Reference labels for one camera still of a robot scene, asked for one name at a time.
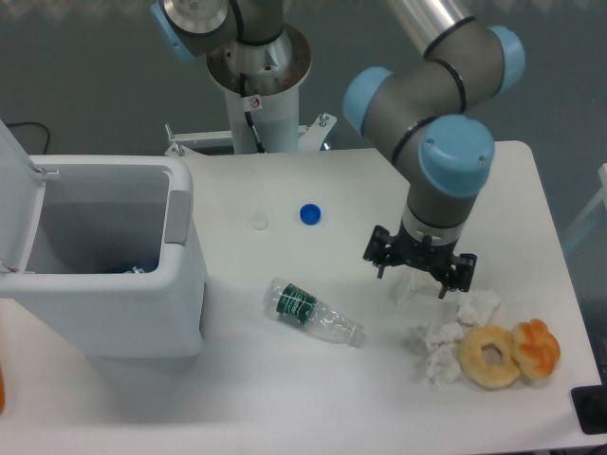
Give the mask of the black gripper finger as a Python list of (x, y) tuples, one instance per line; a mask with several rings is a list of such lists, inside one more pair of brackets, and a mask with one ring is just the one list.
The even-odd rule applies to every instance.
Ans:
[(448, 292), (468, 293), (472, 283), (478, 257), (473, 253), (452, 255), (448, 262), (438, 267), (436, 279), (441, 283), (439, 299), (444, 299)]
[(392, 236), (387, 228), (375, 225), (362, 258), (377, 269), (378, 279), (383, 278), (387, 267), (395, 266), (394, 240), (395, 236)]

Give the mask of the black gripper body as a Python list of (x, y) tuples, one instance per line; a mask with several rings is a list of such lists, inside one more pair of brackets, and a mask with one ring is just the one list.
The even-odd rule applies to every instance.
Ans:
[(402, 228), (389, 243), (386, 264), (407, 265), (431, 274), (436, 280), (444, 280), (450, 270), (455, 270), (461, 262), (453, 253), (454, 247), (455, 243), (435, 245), (430, 235), (416, 240)]

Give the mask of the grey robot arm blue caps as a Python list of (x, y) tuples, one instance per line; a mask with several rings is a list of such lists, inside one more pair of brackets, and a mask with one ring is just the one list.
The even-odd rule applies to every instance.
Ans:
[[(343, 97), (350, 125), (410, 186), (398, 232), (375, 227), (363, 257), (378, 269), (427, 272), (444, 292), (465, 292), (477, 258), (454, 249), (495, 151), (487, 128), (465, 113), (522, 77), (524, 47), (509, 29), (481, 25), (459, 1), (389, 7), (424, 62), (404, 78), (368, 68)], [(237, 153), (298, 150), (299, 121), (280, 115), (272, 101), (289, 96), (289, 108), (298, 109), (311, 51), (285, 21), (282, 2), (155, 1), (151, 12), (179, 59), (205, 58), (225, 93)]]

